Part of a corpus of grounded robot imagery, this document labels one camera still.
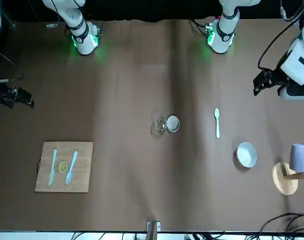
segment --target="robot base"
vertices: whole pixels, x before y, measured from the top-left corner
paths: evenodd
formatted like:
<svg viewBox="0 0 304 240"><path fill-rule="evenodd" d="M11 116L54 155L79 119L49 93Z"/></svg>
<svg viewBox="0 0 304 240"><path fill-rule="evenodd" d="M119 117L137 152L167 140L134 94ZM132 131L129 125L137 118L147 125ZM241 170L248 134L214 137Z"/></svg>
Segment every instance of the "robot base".
<svg viewBox="0 0 304 240"><path fill-rule="evenodd" d="M220 35L217 32L217 24L219 20L216 19L213 22L213 30L214 32L212 33L211 36L208 37L207 39L207 44L213 49L218 54L223 54L227 52L228 48L231 46L233 42L233 36L229 39L229 41L223 41Z"/></svg>
<svg viewBox="0 0 304 240"><path fill-rule="evenodd" d="M72 37L74 46L77 48L77 51L81 55L90 54L99 45L99 38L101 34L101 29L98 26L91 23L90 21L87 21L86 24L89 31L83 42L78 37Z"/></svg>

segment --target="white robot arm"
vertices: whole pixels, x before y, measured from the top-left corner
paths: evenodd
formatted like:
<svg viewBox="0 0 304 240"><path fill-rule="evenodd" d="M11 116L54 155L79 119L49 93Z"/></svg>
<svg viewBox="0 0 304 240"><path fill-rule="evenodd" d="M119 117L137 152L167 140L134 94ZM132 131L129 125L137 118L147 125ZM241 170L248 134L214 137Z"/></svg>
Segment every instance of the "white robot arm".
<svg viewBox="0 0 304 240"><path fill-rule="evenodd" d="M279 85L278 94L283 99L304 100L304 26L275 70L263 68L253 84L255 96L263 89Z"/></svg>
<svg viewBox="0 0 304 240"><path fill-rule="evenodd" d="M90 54L98 46L101 30L90 21L85 21L78 9L85 4L85 0L43 0L43 3L64 19L81 55Z"/></svg>
<svg viewBox="0 0 304 240"><path fill-rule="evenodd" d="M261 0L219 0L223 7L222 16L213 22L213 33L208 38L208 45L219 53L225 53L231 46L235 27L240 18L237 7L249 7L256 5Z"/></svg>
<svg viewBox="0 0 304 240"><path fill-rule="evenodd" d="M0 3L0 33L2 31L2 16L4 16L4 19L7 21L6 23L8 26L10 26L12 23L14 23L13 26L15 25L15 22L12 21L10 16L6 15L6 13L2 11ZM32 95L29 92L25 91L19 86L16 86L14 88L7 86L7 83L9 82L22 80L24 78L22 71L1 52L0 56L7 60L11 65L16 67L20 72L20 76L16 78L0 77L0 105L13 108L15 103L22 103L33 108L35 103L32 100Z"/></svg>

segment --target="lemon slice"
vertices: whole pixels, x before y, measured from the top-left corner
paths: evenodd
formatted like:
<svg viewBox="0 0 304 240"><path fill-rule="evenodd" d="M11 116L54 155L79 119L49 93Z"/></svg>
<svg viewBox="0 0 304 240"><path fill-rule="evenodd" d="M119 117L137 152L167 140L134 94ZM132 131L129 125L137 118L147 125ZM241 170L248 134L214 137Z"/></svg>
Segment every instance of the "lemon slice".
<svg viewBox="0 0 304 240"><path fill-rule="evenodd" d="M67 162L61 161L60 164L58 165L58 171L64 174L67 171Z"/></svg>

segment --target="wooden cutting board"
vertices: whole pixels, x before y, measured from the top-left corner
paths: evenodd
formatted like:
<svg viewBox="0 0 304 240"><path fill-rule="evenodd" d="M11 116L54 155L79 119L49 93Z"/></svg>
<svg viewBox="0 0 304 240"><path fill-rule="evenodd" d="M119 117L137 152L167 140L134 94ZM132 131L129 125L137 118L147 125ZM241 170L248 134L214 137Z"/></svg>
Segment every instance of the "wooden cutting board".
<svg viewBox="0 0 304 240"><path fill-rule="evenodd" d="M48 186L52 167L53 150L57 149L54 165L55 175L53 182ZM73 153L77 151L77 157L72 169L72 177L68 185L65 179L70 169ZM84 141L46 141L43 144L41 165L37 175L36 192L68 192L88 193L90 182L93 143ZM60 173L58 166L61 161L67 162L67 171Z"/></svg>

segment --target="white bowl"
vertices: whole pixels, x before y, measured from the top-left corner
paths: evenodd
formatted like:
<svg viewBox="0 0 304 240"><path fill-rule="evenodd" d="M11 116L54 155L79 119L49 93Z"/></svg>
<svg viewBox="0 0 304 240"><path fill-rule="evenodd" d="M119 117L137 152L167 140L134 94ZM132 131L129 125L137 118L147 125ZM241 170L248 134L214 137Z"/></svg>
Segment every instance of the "white bowl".
<svg viewBox="0 0 304 240"><path fill-rule="evenodd" d="M242 142L237 148L236 158L242 166L251 168L257 160L256 150L249 142Z"/></svg>
<svg viewBox="0 0 304 240"><path fill-rule="evenodd" d="M180 128L180 120L177 118L177 116L170 116L168 119L167 119L167 129L174 133L174 132L177 132L178 129Z"/></svg>

